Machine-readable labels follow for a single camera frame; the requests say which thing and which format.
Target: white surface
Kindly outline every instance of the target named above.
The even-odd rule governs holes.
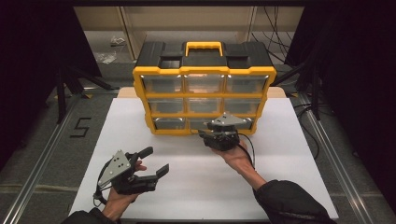
[[[251,187],[198,135],[160,136],[150,133],[140,99],[114,99],[71,213],[92,209],[95,183],[103,165],[118,149],[134,153],[152,146],[145,159],[152,175],[166,163],[170,171],[157,189],[139,196],[123,218],[136,221],[257,221],[268,216]],[[298,183],[338,218],[318,172],[289,99],[268,99],[257,132],[250,136],[256,169],[267,181]]]

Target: small drawer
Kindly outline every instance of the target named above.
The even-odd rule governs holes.
[[[153,122],[157,130],[181,130],[186,127],[183,118],[155,118]]]
[[[219,113],[220,98],[188,98],[188,110],[192,113]]]
[[[227,76],[227,92],[260,93],[268,76]]]
[[[244,119],[246,121],[246,123],[244,123],[244,124],[236,124],[235,128],[237,130],[242,130],[242,129],[250,130],[251,126],[253,125],[254,119],[252,119],[252,118],[242,118],[242,119]]]
[[[183,98],[150,98],[148,104],[151,113],[183,113]]]
[[[217,74],[189,74],[185,76],[185,83],[187,92],[221,92],[223,77]]]
[[[230,114],[256,114],[262,99],[224,99],[224,111]]]
[[[211,122],[215,118],[194,118],[189,119],[190,129],[192,130],[207,130],[207,123]]]
[[[181,76],[141,76],[148,93],[181,92]]]

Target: black sleeve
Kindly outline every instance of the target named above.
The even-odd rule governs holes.
[[[105,217],[103,213],[97,209],[93,208],[90,213],[85,211],[78,211],[70,215],[65,219],[62,224],[114,224],[109,218]]]
[[[296,183],[272,180],[253,191],[273,224],[335,223],[326,209]]]

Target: black wall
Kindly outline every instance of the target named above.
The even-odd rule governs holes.
[[[0,169],[67,65],[101,76],[72,7],[0,3]]]
[[[358,2],[329,58],[323,90],[379,189],[396,212],[396,13]]]

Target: yellow organizer case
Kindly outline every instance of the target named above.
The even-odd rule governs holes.
[[[238,132],[254,134],[276,70],[260,42],[146,42],[133,75],[153,134],[207,130],[224,112],[248,121]]]

